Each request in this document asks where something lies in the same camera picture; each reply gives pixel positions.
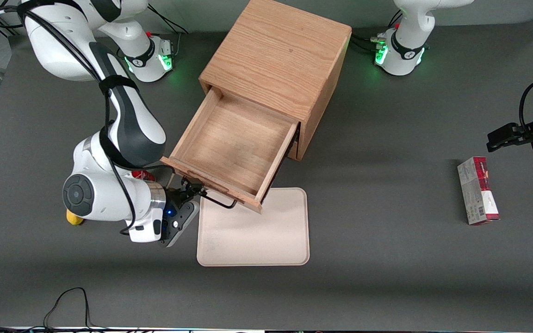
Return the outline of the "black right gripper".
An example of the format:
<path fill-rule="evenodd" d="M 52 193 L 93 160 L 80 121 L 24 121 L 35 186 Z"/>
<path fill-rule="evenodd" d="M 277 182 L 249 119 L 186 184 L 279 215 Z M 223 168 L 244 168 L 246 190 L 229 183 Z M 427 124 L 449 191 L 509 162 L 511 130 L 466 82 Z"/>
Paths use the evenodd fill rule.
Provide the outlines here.
<path fill-rule="evenodd" d="M 179 210 L 185 203 L 190 201 L 190 198 L 195 196 L 205 195 L 205 186 L 200 181 L 190 181 L 188 179 L 180 179 L 180 189 L 164 188 L 166 195 L 166 205 L 164 215 L 167 217 L 175 217 Z"/>

